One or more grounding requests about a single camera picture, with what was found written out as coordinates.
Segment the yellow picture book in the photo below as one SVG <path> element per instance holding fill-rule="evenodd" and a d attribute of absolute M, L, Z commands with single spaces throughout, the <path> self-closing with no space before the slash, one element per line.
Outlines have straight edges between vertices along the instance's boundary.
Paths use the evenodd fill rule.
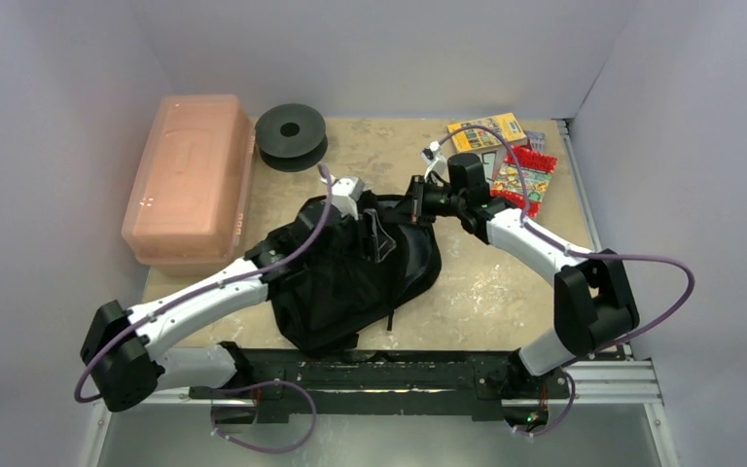
<path fill-rule="evenodd" d="M 449 124 L 447 132 L 458 152 L 479 153 L 498 148 L 499 133 L 511 145 L 526 146 L 528 137 L 514 113 L 504 113 L 461 123 Z"/>

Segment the grey thin booklet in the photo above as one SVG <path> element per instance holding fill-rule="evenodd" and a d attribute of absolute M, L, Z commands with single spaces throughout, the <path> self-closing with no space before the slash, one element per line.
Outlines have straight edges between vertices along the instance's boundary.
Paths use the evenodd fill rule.
<path fill-rule="evenodd" d="M 480 153 L 480 161 L 482 165 L 483 176 L 486 183 L 491 186 L 495 177 L 495 166 L 497 161 L 497 152 L 482 152 Z"/>

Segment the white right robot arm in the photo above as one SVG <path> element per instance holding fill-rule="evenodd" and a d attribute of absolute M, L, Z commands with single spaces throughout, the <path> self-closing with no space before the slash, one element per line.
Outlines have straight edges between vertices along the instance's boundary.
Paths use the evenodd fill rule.
<path fill-rule="evenodd" d="M 492 196 L 479 156 L 447 159 L 426 148 L 421 158 L 428 168 L 412 177 L 407 192 L 412 223 L 455 217 L 466 232 L 511 254 L 552 287 L 551 327 L 523 346 L 507 370 L 514 393 L 533 394 L 547 373 L 637 328 L 640 317 L 621 260 L 610 252 L 574 251 L 513 202 Z"/>

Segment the black student backpack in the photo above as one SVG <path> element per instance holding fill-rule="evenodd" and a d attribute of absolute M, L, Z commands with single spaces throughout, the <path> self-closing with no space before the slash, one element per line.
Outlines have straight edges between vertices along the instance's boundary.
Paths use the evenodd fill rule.
<path fill-rule="evenodd" d="M 271 271 L 268 286 L 281 335 L 308 356 L 356 346 L 359 333 L 380 319 L 391 320 L 398 307 L 428 291 L 442 270 L 431 225 L 413 225 L 408 203 L 398 195 L 365 192 L 362 211 L 375 209 L 397 247 L 368 271 L 323 267 Z"/>

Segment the red comic book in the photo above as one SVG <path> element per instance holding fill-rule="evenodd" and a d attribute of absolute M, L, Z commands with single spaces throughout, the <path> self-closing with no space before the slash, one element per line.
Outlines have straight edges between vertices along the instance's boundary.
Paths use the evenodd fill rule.
<path fill-rule="evenodd" d="M 558 159 L 555 157 L 513 146 L 512 151 L 495 170 L 490 184 L 491 195 L 506 198 L 522 209 L 525 205 L 523 194 L 527 193 L 527 216 L 535 219 L 557 164 Z"/>

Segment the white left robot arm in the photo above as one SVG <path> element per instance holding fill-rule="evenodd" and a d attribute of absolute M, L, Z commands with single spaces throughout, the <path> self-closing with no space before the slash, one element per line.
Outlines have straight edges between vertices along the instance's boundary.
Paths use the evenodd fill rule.
<path fill-rule="evenodd" d="M 215 348 L 222 364 L 199 377 L 170 370 L 163 359 L 201 328 L 288 291 L 286 280 L 297 274 L 338 260 L 370 264 L 378 258 L 374 238 L 385 234 L 382 211 L 394 197 L 378 198 L 365 191 L 348 212 L 336 207 L 337 200 L 336 195 L 310 199 L 293 222 L 268 233 L 243 257 L 164 299 L 130 309 L 116 301 L 102 305 L 80 351 L 85 370 L 75 400 L 102 401 L 110 412 L 123 412 L 168 387 L 169 377 L 178 377 L 184 385 L 214 384 L 229 398 L 245 394 L 251 372 L 227 347 Z"/>

